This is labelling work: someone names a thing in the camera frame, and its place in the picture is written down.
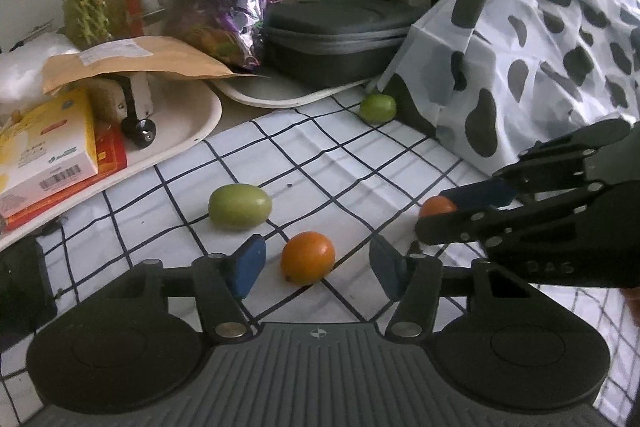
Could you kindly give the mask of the orange kumquat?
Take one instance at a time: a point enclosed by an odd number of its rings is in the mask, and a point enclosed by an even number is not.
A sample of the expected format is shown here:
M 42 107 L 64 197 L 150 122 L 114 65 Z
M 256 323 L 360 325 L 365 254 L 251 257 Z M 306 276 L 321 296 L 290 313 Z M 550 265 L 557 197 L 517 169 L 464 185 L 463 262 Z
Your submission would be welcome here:
M 333 243 L 323 234 L 308 231 L 290 239 L 282 249 L 280 268 L 288 282 L 308 286 L 329 274 L 335 263 Z
M 436 195 L 428 198 L 421 206 L 419 218 L 442 215 L 443 213 L 455 212 L 457 205 L 444 195 Z

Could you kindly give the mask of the orange kumquat front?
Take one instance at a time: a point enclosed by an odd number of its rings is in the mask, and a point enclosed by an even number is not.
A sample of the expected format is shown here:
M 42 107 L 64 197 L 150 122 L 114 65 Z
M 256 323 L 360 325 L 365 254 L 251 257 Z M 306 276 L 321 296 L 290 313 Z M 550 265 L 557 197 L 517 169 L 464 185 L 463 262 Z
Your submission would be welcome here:
M 329 274 L 335 263 L 333 243 L 323 234 L 308 231 L 290 239 L 282 249 L 280 268 L 288 282 L 308 286 Z

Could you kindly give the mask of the green fruit near dragonfruit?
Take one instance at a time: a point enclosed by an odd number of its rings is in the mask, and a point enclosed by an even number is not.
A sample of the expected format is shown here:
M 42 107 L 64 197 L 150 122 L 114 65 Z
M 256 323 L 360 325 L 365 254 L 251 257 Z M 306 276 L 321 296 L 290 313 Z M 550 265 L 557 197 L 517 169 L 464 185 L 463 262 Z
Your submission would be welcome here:
M 216 227 L 228 230 L 254 229 L 269 218 L 271 210 L 271 197 L 252 184 L 218 187 L 208 201 L 209 220 Z

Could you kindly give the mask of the white black checked tablecloth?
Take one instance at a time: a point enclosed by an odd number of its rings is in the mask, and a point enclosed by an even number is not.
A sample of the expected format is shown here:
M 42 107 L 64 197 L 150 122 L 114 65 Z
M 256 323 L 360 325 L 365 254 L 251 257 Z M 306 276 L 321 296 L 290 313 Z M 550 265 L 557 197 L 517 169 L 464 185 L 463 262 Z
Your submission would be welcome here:
M 272 199 L 258 228 L 267 261 L 244 310 L 265 337 L 232 348 L 188 394 L 157 407 L 149 426 L 497 426 L 498 414 L 443 397 L 412 353 L 384 347 L 394 312 L 369 265 L 369 239 L 400 251 L 425 199 L 478 172 L 400 122 L 372 128 L 359 90 L 240 124 L 68 210 L 41 247 L 58 311 L 72 309 L 133 265 L 180 267 L 229 254 L 242 232 L 216 229 L 209 195 L 231 182 Z M 334 245 L 322 280 L 285 280 L 280 256 L 314 231 Z

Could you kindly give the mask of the green fruit near cloth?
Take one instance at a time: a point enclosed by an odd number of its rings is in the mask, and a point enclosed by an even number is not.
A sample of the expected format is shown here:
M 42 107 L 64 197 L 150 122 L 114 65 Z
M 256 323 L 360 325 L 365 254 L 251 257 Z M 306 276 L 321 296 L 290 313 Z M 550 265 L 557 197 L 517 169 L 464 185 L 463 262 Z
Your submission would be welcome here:
M 397 112 L 396 101 L 392 96 L 382 93 L 367 95 L 359 105 L 358 114 L 369 124 L 386 124 L 392 121 Z

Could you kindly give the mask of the cow print cloth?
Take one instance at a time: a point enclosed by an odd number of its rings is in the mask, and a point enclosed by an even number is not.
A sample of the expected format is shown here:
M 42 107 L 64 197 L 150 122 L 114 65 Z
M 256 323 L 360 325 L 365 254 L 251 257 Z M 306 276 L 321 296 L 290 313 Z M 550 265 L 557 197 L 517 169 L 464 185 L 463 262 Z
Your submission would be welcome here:
M 439 0 L 378 80 L 399 117 L 484 173 L 639 117 L 639 0 Z

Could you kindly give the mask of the white tray left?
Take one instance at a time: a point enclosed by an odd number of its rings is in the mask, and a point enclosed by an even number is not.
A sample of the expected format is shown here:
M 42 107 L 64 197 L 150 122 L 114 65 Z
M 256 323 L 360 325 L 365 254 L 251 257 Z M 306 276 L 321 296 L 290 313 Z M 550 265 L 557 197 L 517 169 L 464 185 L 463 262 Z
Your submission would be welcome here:
M 3 232 L 1 249 L 6 249 L 24 236 L 47 225 L 86 199 L 189 150 L 210 135 L 219 124 L 222 116 L 221 101 L 204 81 L 160 80 L 152 92 L 156 96 L 152 114 L 152 121 L 157 127 L 154 142 L 144 150 L 136 150 L 132 145 L 126 145 L 126 168 L 62 200 L 24 225 Z

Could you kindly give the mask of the white tray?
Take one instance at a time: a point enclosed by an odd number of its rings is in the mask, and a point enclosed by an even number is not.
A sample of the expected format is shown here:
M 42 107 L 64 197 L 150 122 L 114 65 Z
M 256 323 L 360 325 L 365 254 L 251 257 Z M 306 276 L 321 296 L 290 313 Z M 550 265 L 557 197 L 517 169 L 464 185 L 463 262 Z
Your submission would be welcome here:
M 333 88 L 318 88 L 290 78 L 239 75 L 209 83 L 236 103 L 264 109 L 285 109 L 305 106 L 337 93 L 360 87 L 368 80 L 359 80 Z
M 144 150 L 136 150 L 132 145 L 126 145 L 126 168 L 62 200 L 24 225 L 3 232 L 1 249 L 6 249 L 24 236 L 47 225 L 86 199 L 189 150 L 210 135 L 219 124 L 222 116 L 221 101 L 204 81 L 160 80 L 152 92 L 156 96 L 152 114 L 152 121 L 157 127 L 154 142 Z

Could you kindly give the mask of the white tray right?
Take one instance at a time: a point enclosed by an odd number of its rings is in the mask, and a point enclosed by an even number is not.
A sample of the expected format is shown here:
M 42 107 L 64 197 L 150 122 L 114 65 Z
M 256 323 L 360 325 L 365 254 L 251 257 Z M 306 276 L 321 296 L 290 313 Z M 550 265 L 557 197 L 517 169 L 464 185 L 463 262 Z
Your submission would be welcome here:
M 305 106 L 337 93 L 360 87 L 368 80 L 359 80 L 333 88 L 318 88 L 290 78 L 239 75 L 209 83 L 236 103 L 264 109 L 285 109 Z

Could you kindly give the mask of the black flat power bank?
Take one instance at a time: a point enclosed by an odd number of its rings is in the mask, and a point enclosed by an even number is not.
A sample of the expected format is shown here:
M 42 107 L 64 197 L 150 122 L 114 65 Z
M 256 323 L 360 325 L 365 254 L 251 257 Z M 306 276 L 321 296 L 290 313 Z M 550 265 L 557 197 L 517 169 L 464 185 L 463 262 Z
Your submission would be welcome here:
M 43 250 L 24 237 L 1 253 L 0 340 L 6 351 L 58 314 Z

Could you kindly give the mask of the small white wheeled gadget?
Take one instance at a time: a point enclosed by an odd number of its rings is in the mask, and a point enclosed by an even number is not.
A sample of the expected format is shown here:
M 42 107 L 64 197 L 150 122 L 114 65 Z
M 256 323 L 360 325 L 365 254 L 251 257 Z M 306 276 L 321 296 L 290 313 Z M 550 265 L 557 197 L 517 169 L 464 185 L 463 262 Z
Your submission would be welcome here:
M 122 135 L 138 150 L 154 142 L 154 104 L 145 72 L 94 77 L 88 80 L 87 87 L 93 113 L 100 121 L 118 124 Z

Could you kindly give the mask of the yellow white box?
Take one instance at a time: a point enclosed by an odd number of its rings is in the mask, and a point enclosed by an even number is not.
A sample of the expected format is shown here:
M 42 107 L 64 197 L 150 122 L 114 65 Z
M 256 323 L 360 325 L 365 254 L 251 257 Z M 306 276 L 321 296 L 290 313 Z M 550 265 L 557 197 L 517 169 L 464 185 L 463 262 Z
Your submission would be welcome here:
M 88 91 L 68 91 L 28 112 L 1 135 L 1 216 L 99 172 Z

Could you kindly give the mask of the dark grey zip case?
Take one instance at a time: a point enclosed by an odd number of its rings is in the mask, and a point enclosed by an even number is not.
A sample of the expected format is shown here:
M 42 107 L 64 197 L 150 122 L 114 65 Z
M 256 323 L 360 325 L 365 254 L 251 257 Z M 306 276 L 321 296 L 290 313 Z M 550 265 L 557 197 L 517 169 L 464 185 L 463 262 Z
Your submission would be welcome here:
M 318 88 L 381 75 L 424 9 L 383 0 L 273 4 L 262 38 L 266 67 Z

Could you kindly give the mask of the brown padded envelope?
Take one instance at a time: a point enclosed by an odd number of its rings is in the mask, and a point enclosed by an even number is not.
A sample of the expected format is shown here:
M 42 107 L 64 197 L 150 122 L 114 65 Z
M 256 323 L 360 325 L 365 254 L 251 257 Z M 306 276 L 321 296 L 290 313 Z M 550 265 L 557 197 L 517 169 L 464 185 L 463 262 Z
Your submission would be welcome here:
M 185 42 L 143 36 L 49 57 L 42 66 L 42 93 L 78 80 L 128 72 L 159 72 L 178 80 L 245 77 Z

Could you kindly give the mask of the white plastic bag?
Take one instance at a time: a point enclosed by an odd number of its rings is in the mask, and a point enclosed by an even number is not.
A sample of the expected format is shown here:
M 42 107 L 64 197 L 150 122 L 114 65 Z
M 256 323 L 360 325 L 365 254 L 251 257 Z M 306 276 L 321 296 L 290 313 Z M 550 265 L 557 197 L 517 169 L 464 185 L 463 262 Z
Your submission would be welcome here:
M 46 101 L 42 69 L 47 59 L 78 49 L 65 36 L 48 32 L 1 55 L 1 108 L 6 112 Z

